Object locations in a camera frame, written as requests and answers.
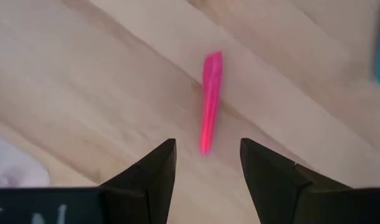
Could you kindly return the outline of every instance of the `wood grain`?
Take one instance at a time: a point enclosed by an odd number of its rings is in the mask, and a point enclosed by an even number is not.
[[[351,186],[380,186],[380,86],[371,78],[379,8],[0,0],[0,135],[38,158],[55,186],[100,184],[176,138],[170,223],[257,222],[243,137]],[[203,158],[199,82],[215,50],[225,80]]]

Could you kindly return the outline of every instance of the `pink pen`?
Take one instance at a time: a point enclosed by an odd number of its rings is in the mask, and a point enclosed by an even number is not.
[[[211,150],[216,114],[219,104],[219,91],[222,83],[222,52],[210,54],[205,59],[202,73],[204,92],[204,117],[201,132],[201,154],[208,156]]]

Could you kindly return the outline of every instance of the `wooden floor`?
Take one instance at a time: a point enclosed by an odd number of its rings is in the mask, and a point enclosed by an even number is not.
[[[99,184],[176,138],[169,223],[257,223],[242,137],[380,186],[379,24],[380,0],[0,0],[0,135],[53,186]],[[205,158],[200,81],[216,50]]]

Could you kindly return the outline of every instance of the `pink marker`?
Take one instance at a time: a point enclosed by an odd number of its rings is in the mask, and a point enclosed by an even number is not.
[[[210,54],[205,59],[202,73],[202,90],[204,92],[204,117],[201,133],[201,154],[208,156],[211,150],[219,91],[222,83],[222,52]]]

